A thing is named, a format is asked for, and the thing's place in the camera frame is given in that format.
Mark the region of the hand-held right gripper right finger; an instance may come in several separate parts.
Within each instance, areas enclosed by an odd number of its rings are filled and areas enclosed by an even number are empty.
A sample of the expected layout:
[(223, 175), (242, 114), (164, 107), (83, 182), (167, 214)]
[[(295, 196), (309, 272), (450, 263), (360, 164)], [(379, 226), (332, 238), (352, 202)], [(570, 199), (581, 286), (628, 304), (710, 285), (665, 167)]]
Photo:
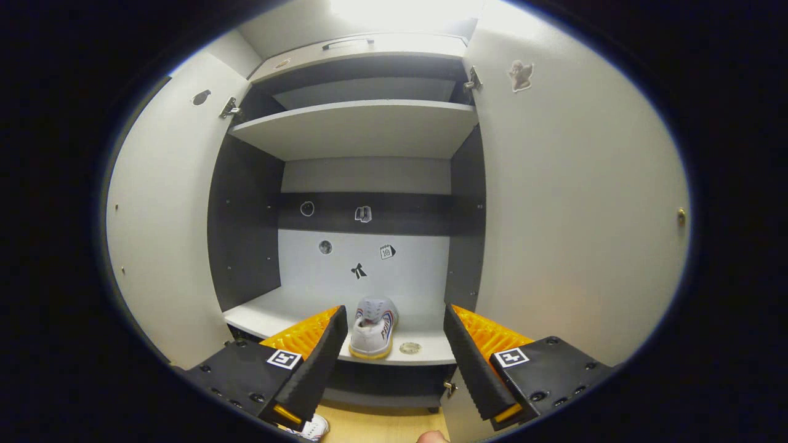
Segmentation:
[(495, 431), (560, 410), (613, 373), (560, 337), (532, 340), (461, 306), (446, 306), (443, 330), (480, 418)]

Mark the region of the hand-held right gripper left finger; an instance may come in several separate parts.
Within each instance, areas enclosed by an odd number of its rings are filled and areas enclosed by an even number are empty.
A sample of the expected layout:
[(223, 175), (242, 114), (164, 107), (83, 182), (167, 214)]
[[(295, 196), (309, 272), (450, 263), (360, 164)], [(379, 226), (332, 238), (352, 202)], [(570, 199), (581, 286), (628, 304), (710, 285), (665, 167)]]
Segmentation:
[(323, 398), (347, 337), (333, 306), (264, 340), (233, 340), (185, 371), (195, 389), (254, 420), (301, 431)]

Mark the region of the white sneaker shoe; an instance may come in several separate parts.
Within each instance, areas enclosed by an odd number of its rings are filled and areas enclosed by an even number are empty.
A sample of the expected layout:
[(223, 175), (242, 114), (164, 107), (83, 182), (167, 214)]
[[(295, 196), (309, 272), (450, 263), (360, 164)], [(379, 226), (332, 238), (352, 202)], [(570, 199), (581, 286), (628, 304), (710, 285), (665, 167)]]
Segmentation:
[(398, 317), (397, 308), (388, 297), (364, 297), (356, 307), (349, 353), (360, 359), (385, 359), (392, 350)]
[(303, 439), (308, 441), (313, 441), (314, 443), (321, 443), (321, 441), (326, 437), (330, 432), (330, 425), (326, 418), (321, 415), (314, 414), (312, 421), (307, 421), (304, 424), (304, 428), (301, 431), (294, 431), (290, 428), (284, 429), (286, 432), (290, 434), (295, 434)]

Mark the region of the white cabinet door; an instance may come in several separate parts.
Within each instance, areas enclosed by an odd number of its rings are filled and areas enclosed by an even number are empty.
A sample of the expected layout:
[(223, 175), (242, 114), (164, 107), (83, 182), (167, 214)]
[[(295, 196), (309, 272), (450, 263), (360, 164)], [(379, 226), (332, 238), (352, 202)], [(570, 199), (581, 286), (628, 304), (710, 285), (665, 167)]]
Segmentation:
[(664, 322), (690, 260), (678, 140), (600, 43), (537, 7), (480, 3), (462, 65), (480, 83), (484, 189), (462, 187), (444, 302), (619, 369)]
[(230, 334), (207, 247), (209, 190), (229, 99), (250, 83), (208, 53), (191, 57), (131, 126), (108, 189), (108, 252), (130, 314), (170, 364), (188, 370)]

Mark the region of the white cabinet drawer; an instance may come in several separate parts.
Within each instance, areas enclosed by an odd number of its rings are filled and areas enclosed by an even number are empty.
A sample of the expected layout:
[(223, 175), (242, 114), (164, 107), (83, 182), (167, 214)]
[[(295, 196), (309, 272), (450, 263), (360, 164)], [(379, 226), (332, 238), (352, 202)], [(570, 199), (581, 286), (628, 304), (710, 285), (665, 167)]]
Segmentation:
[(329, 62), (347, 60), (379, 61), (383, 58), (438, 58), (460, 60), (467, 50), (465, 39), (450, 34), (378, 33), (358, 34), (298, 47), (262, 62), (251, 74), (251, 83), (260, 83)]

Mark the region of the large ceiling light panel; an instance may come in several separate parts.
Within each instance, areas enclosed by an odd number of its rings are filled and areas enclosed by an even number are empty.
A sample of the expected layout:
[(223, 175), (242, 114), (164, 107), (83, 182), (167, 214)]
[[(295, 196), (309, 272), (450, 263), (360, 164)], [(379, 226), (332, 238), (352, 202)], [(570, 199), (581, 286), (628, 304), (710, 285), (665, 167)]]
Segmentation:
[(384, 28), (442, 28), (478, 19), (485, 0), (329, 0), (344, 20)]

